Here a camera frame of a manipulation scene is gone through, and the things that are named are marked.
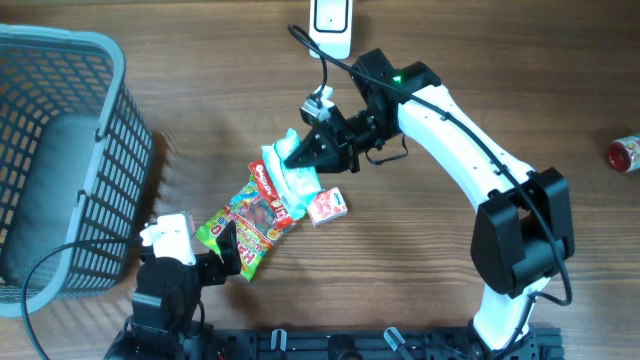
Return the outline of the Haribo gummy candy bag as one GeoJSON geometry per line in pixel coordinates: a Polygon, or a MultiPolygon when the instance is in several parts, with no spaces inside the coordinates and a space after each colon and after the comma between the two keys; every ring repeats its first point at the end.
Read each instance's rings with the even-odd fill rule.
{"type": "Polygon", "coordinates": [[[285,226],[278,226],[276,213],[263,197],[253,175],[227,205],[199,227],[196,236],[205,246],[220,255],[221,250],[216,241],[231,221],[236,225],[237,247],[242,263],[241,275],[247,282],[252,280],[267,252],[298,224],[298,221],[286,216],[285,226]]]}

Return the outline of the teal tissue packet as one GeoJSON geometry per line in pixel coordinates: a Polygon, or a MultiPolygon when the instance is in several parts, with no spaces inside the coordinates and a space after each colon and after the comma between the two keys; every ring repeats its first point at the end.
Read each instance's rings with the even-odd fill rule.
{"type": "Polygon", "coordinates": [[[298,133],[289,128],[271,145],[263,145],[262,159],[284,208],[294,220],[302,219],[308,206],[322,191],[314,167],[288,168],[284,161],[301,144],[298,133]]]}

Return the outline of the small red juice box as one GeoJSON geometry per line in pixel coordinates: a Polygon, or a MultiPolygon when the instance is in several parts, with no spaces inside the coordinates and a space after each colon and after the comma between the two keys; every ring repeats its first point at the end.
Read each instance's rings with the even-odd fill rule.
{"type": "Polygon", "coordinates": [[[348,213],[348,207],[338,187],[319,193],[307,208],[313,226],[329,222],[348,213]]]}

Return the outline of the red Nescafe coffee stick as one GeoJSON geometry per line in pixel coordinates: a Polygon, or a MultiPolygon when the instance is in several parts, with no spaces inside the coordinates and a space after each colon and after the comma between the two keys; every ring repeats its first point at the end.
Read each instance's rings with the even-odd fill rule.
{"type": "Polygon", "coordinates": [[[285,230],[296,225],[296,221],[286,210],[284,204],[269,176],[263,160],[250,162],[248,168],[254,176],[259,193],[274,212],[275,226],[279,230],[285,230]]]}

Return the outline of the grey plastic shopping basket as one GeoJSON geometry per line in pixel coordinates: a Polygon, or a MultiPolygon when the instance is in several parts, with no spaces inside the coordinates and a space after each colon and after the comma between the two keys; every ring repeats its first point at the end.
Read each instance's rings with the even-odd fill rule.
{"type": "Polygon", "coordinates": [[[121,278],[153,157],[126,60],[95,32],[1,28],[1,314],[121,278]]]}

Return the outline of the green lidded jar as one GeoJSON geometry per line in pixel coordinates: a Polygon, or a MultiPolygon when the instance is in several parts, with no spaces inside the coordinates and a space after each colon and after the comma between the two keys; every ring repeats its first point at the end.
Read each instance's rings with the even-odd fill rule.
{"type": "Polygon", "coordinates": [[[608,148],[608,159],[619,172],[639,169],[639,135],[634,134],[614,140],[608,148]]]}

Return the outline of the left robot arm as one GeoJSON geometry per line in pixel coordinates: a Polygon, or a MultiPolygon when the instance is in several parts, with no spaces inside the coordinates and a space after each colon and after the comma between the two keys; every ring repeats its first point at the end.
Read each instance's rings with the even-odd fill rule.
{"type": "Polygon", "coordinates": [[[224,225],[216,250],[194,254],[188,225],[158,223],[141,232],[148,248],[137,276],[133,313],[125,320],[106,359],[224,359],[205,316],[202,289],[222,285],[241,272],[236,224],[224,225]]]}

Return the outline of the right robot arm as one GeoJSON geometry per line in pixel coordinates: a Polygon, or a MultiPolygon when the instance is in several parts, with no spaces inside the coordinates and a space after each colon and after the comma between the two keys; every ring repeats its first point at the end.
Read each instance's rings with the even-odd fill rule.
{"type": "Polygon", "coordinates": [[[485,283],[468,352],[493,359],[520,349],[539,299],[572,301],[566,260],[575,252],[566,179],[510,155],[455,103],[427,65],[402,69],[375,49],[347,67],[366,107],[346,118],[319,87],[300,108],[310,133],[289,169],[357,172],[359,156],[403,135],[420,144],[462,189],[476,218],[470,254],[485,283]]]}

